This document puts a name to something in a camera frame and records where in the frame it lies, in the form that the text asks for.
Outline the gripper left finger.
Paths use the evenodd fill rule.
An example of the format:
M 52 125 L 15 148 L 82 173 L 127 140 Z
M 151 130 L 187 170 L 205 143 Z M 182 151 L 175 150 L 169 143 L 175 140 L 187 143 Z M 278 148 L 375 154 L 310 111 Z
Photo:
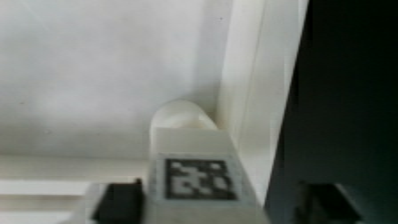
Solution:
M 91 219 L 96 224 L 141 224 L 144 206 L 143 180 L 107 186 Z

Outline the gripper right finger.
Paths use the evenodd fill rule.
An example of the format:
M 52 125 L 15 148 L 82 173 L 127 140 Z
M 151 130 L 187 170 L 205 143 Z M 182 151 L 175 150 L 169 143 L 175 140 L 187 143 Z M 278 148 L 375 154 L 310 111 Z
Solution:
M 361 224 L 361 214 L 334 184 L 302 182 L 297 196 L 294 224 Z

